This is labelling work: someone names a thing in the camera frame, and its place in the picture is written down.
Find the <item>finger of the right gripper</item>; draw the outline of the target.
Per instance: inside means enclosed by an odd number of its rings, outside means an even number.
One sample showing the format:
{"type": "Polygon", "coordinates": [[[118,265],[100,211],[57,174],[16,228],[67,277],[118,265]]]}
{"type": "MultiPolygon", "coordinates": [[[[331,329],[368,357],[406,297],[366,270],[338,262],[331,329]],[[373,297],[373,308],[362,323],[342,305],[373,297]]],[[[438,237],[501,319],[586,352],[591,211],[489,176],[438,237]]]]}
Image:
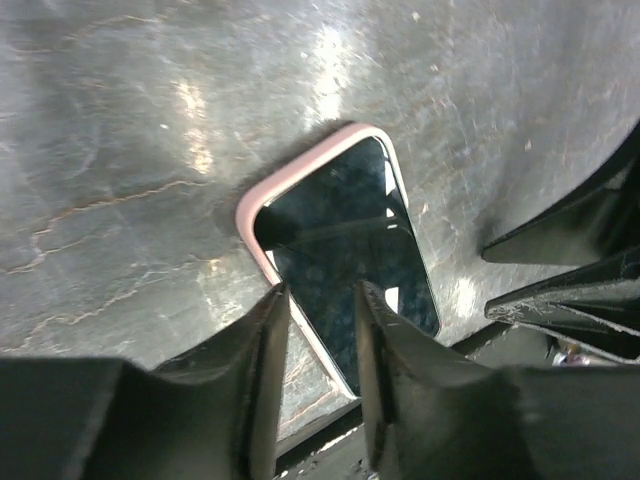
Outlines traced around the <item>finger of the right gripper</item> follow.
{"type": "Polygon", "coordinates": [[[488,301],[485,316],[637,363],[639,261],[606,259],[514,290],[488,301]]]}
{"type": "Polygon", "coordinates": [[[483,247],[490,263],[583,266],[639,244],[639,127],[548,209],[483,247]]]}

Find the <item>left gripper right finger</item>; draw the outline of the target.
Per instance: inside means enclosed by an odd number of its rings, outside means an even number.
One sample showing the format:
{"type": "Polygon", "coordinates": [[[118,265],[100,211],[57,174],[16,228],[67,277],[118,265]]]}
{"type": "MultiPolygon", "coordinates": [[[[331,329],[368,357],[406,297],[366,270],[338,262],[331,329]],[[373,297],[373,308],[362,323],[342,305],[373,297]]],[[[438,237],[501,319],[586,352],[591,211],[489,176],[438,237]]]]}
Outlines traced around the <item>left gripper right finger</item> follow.
{"type": "Polygon", "coordinates": [[[361,405],[382,479],[635,479],[635,367],[491,369],[355,287],[361,405]]]}

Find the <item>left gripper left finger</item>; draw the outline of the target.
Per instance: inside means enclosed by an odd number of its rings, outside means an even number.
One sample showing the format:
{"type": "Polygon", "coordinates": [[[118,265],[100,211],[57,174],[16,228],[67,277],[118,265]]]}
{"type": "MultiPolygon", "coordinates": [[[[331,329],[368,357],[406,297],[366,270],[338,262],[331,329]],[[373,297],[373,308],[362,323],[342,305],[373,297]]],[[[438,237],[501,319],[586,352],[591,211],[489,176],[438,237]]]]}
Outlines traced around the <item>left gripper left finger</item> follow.
{"type": "Polygon", "coordinates": [[[123,358],[5,357],[5,479],[269,479],[290,322],[273,287],[153,370],[123,358]]]}

